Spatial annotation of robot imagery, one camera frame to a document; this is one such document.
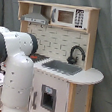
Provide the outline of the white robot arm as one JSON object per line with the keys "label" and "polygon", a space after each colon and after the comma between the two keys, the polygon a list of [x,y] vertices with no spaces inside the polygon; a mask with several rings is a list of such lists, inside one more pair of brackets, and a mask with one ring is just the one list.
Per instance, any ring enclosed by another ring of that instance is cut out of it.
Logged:
{"label": "white robot arm", "polygon": [[28,112],[34,63],[30,56],[37,49],[31,33],[9,31],[0,26],[0,68],[5,71],[1,112]]}

